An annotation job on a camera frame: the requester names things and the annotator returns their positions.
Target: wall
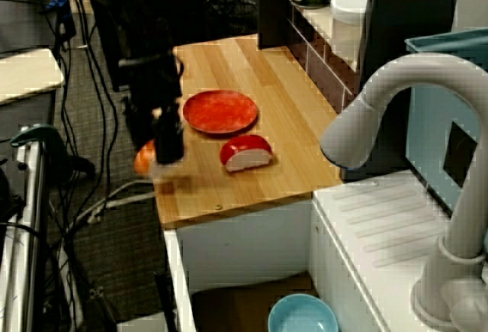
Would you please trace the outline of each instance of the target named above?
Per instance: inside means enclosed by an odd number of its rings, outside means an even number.
[[[488,0],[457,0],[453,31],[488,27]]]

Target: blue bin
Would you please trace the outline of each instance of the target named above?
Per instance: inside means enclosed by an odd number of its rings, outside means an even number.
[[[488,28],[410,38],[405,42],[410,53],[447,53],[488,70]],[[477,117],[464,101],[446,89],[413,88],[406,157],[451,210],[461,193],[443,168],[453,122],[478,141]]]

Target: wooden countertop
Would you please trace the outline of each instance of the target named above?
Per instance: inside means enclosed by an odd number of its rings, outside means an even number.
[[[258,211],[341,183],[322,155],[319,137],[336,113],[286,47],[258,50],[256,36],[175,48],[185,65],[185,100],[211,89],[249,96],[258,120],[240,134],[263,136],[274,151],[269,166],[228,173],[219,160],[230,137],[209,137],[183,123],[185,157],[155,184],[165,230]]]

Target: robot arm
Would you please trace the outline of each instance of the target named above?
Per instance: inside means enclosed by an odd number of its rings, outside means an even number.
[[[177,99],[180,76],[172,39],[164,18],[157,18],[144,0],[91,0],[112,86],[130,88],[125,100],[126,123],[138,150],[155,138],[158,161],[183,157]],[[155,121],[152,112],[161,108]]]

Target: red plate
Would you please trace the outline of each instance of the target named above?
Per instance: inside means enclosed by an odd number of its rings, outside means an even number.
[[[195,130],[229,134],[254,122],[258,107],[241,93],[210,90],[189,98],[183,106],[183,117]]]

